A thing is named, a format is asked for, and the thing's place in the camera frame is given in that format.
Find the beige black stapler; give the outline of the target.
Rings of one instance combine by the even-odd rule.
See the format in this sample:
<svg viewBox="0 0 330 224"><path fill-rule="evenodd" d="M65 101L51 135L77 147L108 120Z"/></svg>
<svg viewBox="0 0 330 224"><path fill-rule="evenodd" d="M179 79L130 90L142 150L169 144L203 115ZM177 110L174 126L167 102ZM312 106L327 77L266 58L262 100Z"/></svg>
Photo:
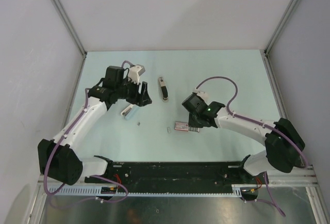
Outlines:
<svg viewBox="0 0 330 224"><path fill-rule="evenodd" d="M169 93L166 82L163 77L158 78L158 86L161 100L167 103L169 101Z"/></svg>

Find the light blue white stapler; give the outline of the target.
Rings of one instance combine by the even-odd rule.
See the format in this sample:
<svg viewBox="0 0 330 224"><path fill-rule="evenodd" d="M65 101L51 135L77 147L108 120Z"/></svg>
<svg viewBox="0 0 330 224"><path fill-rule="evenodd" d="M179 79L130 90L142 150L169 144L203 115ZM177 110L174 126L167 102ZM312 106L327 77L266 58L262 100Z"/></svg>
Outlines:
<svg viewBox="0 0 330 224"><path fill-rule="evenodd" d="M125 120L130 120L137 111L137 106L130 104L123 111L121 111L121 116L124 117Z"/></svg>

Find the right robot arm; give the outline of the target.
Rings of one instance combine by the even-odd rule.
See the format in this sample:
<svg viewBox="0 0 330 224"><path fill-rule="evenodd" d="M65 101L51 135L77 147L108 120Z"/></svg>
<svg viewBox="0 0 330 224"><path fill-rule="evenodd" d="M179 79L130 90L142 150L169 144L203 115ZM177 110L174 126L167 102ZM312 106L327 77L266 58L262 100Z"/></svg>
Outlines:
<svg viewBox="0 0 330 224"><path fill-rule="evenodd" d="M280 118L278 121L258 121L239 117L219 102L207 104L201 92L192 93L182 103L189 113L191 127L214 127L227 129L251 138L264 146L264 150L247 155L241 162L238 178L251 183L258 174L276 169L290 173L293 168L303 168L302 152L305 143L292 123Z"/></svg>

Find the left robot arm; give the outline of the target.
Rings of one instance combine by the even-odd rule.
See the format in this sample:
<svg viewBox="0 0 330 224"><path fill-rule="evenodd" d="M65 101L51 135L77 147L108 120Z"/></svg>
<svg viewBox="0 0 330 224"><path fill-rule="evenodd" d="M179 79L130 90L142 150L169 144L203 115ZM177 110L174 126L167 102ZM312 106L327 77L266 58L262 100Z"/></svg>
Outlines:
<svg viewBox="0 0 330 224"><path fill-rule="evenodd" d="M140 79L144 72L142 65L108 66L105 76L85 90L85 102L75 117L51 140L42 139L38 144L39 167L45 179L52 178L66 185L94 175L104 183L113 179L109 159L98 155L81 158L76 151L97 120L118 100L139 107L152 103L147 82Z"/></svg>

